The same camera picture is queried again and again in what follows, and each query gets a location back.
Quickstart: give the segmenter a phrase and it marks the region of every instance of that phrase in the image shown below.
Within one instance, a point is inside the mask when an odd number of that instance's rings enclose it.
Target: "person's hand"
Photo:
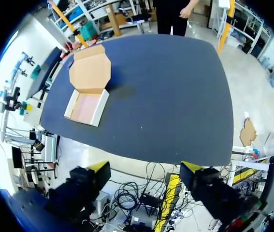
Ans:
[[[188,18],[191,14],[192,9],[190,7],[185,7],[180,12],[181,18]]]

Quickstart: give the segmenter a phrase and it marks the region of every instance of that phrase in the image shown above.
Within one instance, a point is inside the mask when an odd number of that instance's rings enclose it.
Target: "black pants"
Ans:
[[[173,35],[185,36],[187,19],[180,18],[181,9],[167,9],[159,6],[156,8],[158,34],[169,35],[172,26]]]

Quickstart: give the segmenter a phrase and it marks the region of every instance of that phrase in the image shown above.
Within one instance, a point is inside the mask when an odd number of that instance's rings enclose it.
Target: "yellow pole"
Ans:
[[[234,1],[235,0],[230,0],[230,8],[229,8],[229,11],[228,11],[228,16],[230,16],[230,17],[233,17]],[[223,49],[225,40],[226,40],[227,35],[228,35],[229,28],[230,28],[230,24],[226,23],[225,30],[224,30],[224,32],[222,34],[222,37],[220,38],[220,42],[219,42],[219,45],[218,45],[218,50],[217,50],[218,54],[220,54],[220,52]]]
[[[73,27],[73,25],[69,22],[68,18],[66,18],[66,16],[63,14],[62,11],[60,11],[60,9],[58,8],[58,6],[56,6],[56,4],[53,2],[53,0],[49,0],[49,3],[52,5],[52,8],[55,10],[55,12],[63,19],[63,21],[67,24],[67,26],[69,27],[69,29],[74,32],[75,29]],[[79,41],[81,42],[82,45],[84,45],[84,47],[88,47],[87,43],[84,41],[84,39],[82,38],[82,36],[80,34],[77,34],[77,37],[79,39]]]

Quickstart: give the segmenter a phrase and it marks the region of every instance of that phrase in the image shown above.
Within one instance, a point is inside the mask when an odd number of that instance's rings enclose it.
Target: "desk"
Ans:
[[[139,35],[103,43],[112,63],[99,127],[64,118],[73,92],[69,57],[45,101],[48,131],[107,152],[151,162],[229,163],[233,114],[227,79],[208,42]]]

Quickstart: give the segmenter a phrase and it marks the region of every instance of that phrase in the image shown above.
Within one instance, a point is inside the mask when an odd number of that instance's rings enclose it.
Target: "black chair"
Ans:
[[[139,5],[140,5],[140,9],[141,9],[141,14],[130,16],[130,14],[127,12],[127,10],[125,10],[125,8],[123,8],[123,7],[119,7],[118,11],[120,11],[123,14],[123,16],[127,17],[127,19],[126,19],[127,24],[139,24],[142,34],[144,33],[143,23],[148,22],[148,25],[150,28],[149,32],[151,32],[150,21],[152,19],[152,15],[148,13],[143,0],[139,0]]]

